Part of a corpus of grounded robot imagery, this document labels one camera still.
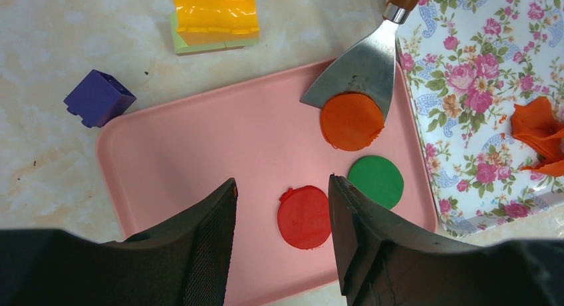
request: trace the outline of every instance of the metal ferrule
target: metal ferrule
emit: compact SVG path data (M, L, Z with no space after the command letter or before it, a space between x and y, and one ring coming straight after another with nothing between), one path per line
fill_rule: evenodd
M409 16L409 10L402 9L397 5L392 3L388 3L386 7L386 11L384 11L384 18L392 21L393 23L397 23L402 25L406 20L407 16Z

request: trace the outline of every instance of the floral tray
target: floral tray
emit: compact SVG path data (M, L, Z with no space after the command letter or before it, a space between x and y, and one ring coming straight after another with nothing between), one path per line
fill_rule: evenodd
M420 0L398 33L436 209L463 236L564 202L564 178L522 166L514 104L564 119L564 0Z

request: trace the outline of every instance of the clay disc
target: clay disc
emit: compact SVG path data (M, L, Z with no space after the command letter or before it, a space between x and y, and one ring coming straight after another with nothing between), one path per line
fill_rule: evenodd
M282 238L293 247L321 246L331 234L329 199L314 186L290 188L280 197L278 228Z
M390 160L365 156L352 165L349 181L372 201L391 210L402 198L404 178Z
M384 115L374 101L359 92L332 97L321 109L321 132L334 148L358 151L370 146L384 128Z

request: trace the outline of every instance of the red clay circle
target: red clay circle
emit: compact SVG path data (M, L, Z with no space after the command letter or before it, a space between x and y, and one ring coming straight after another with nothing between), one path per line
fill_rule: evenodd
M280 197L278 228L284 240L299 249L313 249L331 234L329 199L314 187L290 188Z

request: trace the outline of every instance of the white surface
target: white surface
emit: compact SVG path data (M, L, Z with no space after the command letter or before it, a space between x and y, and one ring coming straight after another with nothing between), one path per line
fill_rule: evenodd
M99 130L63 104L91 69L138 97L131 112L338 55L376 27L381 3L257 0L260 44L177 57L172 0L0 0L0 228L122 240L94 155ZM515 237L564 238L564 207L463 240ZM344 304L337 284L279 303Z

